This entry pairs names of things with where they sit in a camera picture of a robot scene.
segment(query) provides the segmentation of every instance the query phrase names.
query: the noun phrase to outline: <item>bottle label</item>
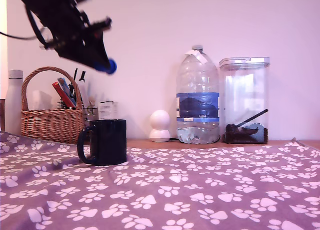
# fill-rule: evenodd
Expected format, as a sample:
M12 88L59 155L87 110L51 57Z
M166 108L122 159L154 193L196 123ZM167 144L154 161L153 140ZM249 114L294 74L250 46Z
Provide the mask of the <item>bottle label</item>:
M176 95L176 120L219 122L219 93L197 92Z

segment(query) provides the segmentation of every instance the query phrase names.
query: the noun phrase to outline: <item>large plastic water bottle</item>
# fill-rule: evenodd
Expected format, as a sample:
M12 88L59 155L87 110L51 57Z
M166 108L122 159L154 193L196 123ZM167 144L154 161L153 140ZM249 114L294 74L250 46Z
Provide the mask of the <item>large plastic water bottle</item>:
M176 78L176 120L179 141L206 144L219 135L219 75L201 45L187 52Z

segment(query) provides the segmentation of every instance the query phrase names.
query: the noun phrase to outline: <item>water bottle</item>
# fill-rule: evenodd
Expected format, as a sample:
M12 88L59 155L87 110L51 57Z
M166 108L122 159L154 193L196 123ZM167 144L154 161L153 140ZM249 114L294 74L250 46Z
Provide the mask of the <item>water bottle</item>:
M10 70L8 76L8 91L6 92L4 102L5 131L21 135L23 71Z
M219 135L219 75L201 45L187 52L176 78L176 120L179 141L206 144Z

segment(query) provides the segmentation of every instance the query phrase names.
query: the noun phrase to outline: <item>bottle cap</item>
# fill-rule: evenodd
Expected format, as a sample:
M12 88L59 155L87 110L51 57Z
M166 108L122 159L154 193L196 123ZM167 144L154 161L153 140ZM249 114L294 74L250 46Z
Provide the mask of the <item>bottle cap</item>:
M192 46L192 49L193 50L203 50L204 47L202 45L194 45L194 46Z
M23 79L24 72L22 70L9 70L9 79Z

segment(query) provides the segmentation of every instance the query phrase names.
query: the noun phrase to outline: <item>clear plastic container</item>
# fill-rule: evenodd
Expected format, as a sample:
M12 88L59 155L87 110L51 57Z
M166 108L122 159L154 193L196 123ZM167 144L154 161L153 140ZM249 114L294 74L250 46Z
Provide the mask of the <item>clear plastic container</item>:
M202 46L186 54L176 78L177 136L184 143L213 143L220 136L218 70Z
M225 58L219 64L223 73L223 141L267 143L269 57Z

